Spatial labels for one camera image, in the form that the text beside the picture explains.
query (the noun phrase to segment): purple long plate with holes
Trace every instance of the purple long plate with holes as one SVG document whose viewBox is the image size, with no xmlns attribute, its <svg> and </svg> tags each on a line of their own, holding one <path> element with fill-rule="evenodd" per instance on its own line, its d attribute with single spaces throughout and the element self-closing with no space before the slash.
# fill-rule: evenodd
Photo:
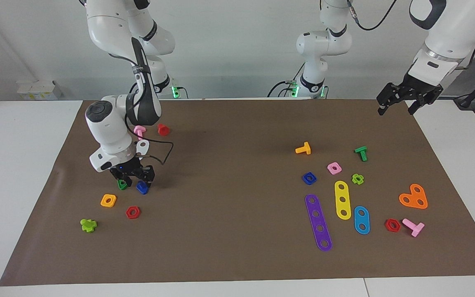
<svg viewBox="0 0 475 297">
<path fill-rule="evenodd" d="M 318 197 L 313 194 L 307 195 L 305 197 L 305 205 L 307 206 L 307 213 L 309 213 L 311 226 L 313 226 L 313 232 L 315 233 L 316 246 L 318 246 L 318 248 L 322 252 L 327 252 L 328 250 L 331 250 L 333 244 L 331 242 L 331 237 L 327 229 L 326 219 L 324 218 L 324 213 L 322 212 L 322 208 L 320 207 L 320 201 L 318 200 Z M 322 245 L 322 241 L 326 241 L 327 246 Z"/>
</svg>

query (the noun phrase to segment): red nut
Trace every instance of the red nut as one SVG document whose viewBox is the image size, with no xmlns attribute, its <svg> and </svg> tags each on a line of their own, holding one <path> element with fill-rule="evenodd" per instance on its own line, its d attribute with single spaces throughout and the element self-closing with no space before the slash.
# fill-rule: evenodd
<svg viewBox="0 0 475 297">
<path fill-rule="evenodd" d="M 126 216 L 128 219 L 136 219 L 140 216 L 140 208 L 138 206 L 130 206 L 128 210 L 126 210 Z"/>
<path fill-rule="evenodd" d="M 399 224 L 399 221 L 395 219 L 388 219 L 386 220 L 386 229 L 391 232 L 399 232 L 401 230 L 401 224 Z"/>
</svg>

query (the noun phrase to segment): toy building piece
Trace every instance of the toy building piece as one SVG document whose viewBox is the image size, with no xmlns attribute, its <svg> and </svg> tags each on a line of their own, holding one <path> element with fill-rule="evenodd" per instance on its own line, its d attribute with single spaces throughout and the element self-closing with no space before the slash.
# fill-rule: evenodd
<svg viewBox="0 0 475 297">
<path fill-rule="evenodd" d="M 399 232 L 401 230 L 401 224 L 399 224 L 399 221 L 395 219 L 388 219 L 386 220 L 386 223 L 384 224 L 386 226 L 386 229 L 390 232 Z"/>
<path fill-rule="evenodd" d="M 102 201 L 100 202 L 100 205 L 103 207 L 113 207 L 115 206 L 115 202 L 117 201 L 117 196 L 111 195 L 111 194 L 105 194 L 102 197 Z"/>
<path fill-rule="evenodd" d="M 126 190 L 128 188 L 128 183 L 125 180 L 117 180 L 117 184 L 120 190 Z"/>
<path fill-rule="evenodd" d="M 137 190 L 139 190 L 139 192 L 140 192 L 142 195 L 145 195 L 145 194 L 147 194 L 148 191 L 149 191 L 149 186 L 148 186 L 148 184 L 147 184 L 145 181 L 140 180 L 140 181 L 137 183 Z"/>
<path fill-rule="evenodd" d="M 344 181 L 335 183 L 335 205 L 337 216 L 342 220 L 351 218 L 351 203 L 349 202 L 349 188 Z"/>
<path fill-rule="evenodd" d="M 311 147 L 309 146 L 309 143 L 306 141 L 303 143 L 302 147 L 298 147 L 296 150 L 296 154 L 301 154 L 301 153 L 306 153 L 308 155 L 311 154 Z"/>
<path fill-rule="evenodd" d="M 317 178 L 315 177 L 315 175 L 312 172 L 308 172 L 308 173 L 303 175 L 302 180 L 306 184 L 311 186 L 312 184 L 314 184 L 317 181 Z"/>
<path fill-rule="evenodd" d="M 420 222 L 419 224 L 413 224 L 410 220 L 404 219 L 403 224 L 412 230 L 412 236 L 417 237 L 419 232 L 424 228 L 424 224 Z"/>
<path fill-rule="evenodd" d="M 426 199 L 426 193 L 422 186 L 411 184 L 409 190 L 411 194 L 404 193 L 399 195 L 399 201 L 402 205 L 418 209 L 428 208 L 428 199 Z"/>
<path fill-rule="evenodd" d="M 337 162 L 333 162 L 333 163 L 329 164 L 327 166 L 327 169 L 332 175 L 341 173 L 341 171 L 342 171 L 342 167 L 340 167 L 340 165 L 338 165 Z"/>
<path fill-rule="evenodd" d="M 362 159 L 362 162 L 366 162 L 368 160 L 368 157 L 366 155 L 367 150 L 368 148 L 365 146 L 361 146 L 355 150 L 355 153 L 360 154 L 360 158 Z"/>
<path fill-rule="evenodd" d="M 327 229 L 324 213 L 320 207 L 320 201 L 318 201 L 316 195 L 309 194 L 305 197 L 305 203 L 307 213 L 309 214 L 309 220 L 311 221 L 311 227 L 313 227 L 316 245 L 322 252 L 327 252 L 328 250 L 331 250 L 333 245 L 331 242 L 331 236 Z"/>
<path fill-rule="evenodd" d="M 146 131 L 146 128 L 144 126 L 135 126 L 135 128 L 133 129 L 133 132 L 137 134 L 137 136 L 139 137 L 139 140 L 142 140 L 143 133 L 145 131 Z"/>
<path fill-rule="evenodd" d="M 93 233 L 94 228 L 96 228 L 96 226 L 98 226 L 96 221 L 93 221 L 93 220 L 90 220 L 90 219 L 89 220 L 81 219 L 80 224 L 82 226 L 82 231 L 85 231 L 87 233 Z"/>
<path fill-rule="evenodd" d="M 353 181 L 353 184 L 358 184 L 359 186 L 364 183 L 364 177 L 362 175 L 359 175 L 357 173 L 353 174 L 351 181 Z"/>
<path fill-rule="evenodd" d="M 140 208 L 138 206 L 130 206 L 128 210 L 126 210 L 126 216 L 128 219 L 136 219 L 140 216 Z"/>
<path fill-rule="evenodd" d="M 371 230 L 371 225 L 369 224 L 369 211 L 366 207 L 357 206 L 355 207 L 355 230 L 362 234 L 367 235 Z"/>
<path fill-rule="evenodd" d="M 159 133 L 160 136 L 165 137 L 166 135 L 170 134 L 170 128 L 168 128 L 164 124 L 158 124 L 157 132 Z"/>
</svg>

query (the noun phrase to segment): pink t-shaped bolt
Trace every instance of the pink t-shaped bolt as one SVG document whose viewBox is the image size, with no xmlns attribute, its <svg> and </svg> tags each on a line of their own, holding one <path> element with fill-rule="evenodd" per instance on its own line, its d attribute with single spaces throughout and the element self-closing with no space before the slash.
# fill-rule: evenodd
<svg viewBox="0 0 475 297">
<path fill-rule="evenodd" d="M 142 140 L 142 134 L 146 131 L 146 128 L 143 127 L 143 126 L 135 126 L 135 128 L 133 129 L 133 132 L 137 133 L 137 135 L 139 136 L 139 140 Z"/>
<path fill-rule="evenodd" d="M 408 228 L 410 228 L 412 230 L 412 236 L 413 237 L 417 237 L 417 235 L 419 235 L 419 232 L 424 228 L 423 223 L 420 222 L 419 224 L 413 224 L 408 219 L 404 219 L 403 224 L 405 224 Z"/>
</svg>

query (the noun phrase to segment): orange t-shaped bolt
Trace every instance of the orange t-shaped bolt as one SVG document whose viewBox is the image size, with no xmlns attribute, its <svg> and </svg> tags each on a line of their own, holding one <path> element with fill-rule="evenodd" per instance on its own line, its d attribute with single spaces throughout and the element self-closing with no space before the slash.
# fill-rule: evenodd
<svg viewBox="0 0 475 297">
<path fill-rule="evenodd" d="M 306 153 L 308 155 L 311 154 L 311 147 L 309 146 L 309 143 L 307 141 L 303 143 L 302 147 L 298 147 L 296 149 L 296 154 L 301 154 L 301 153 Z"/>
</svg>

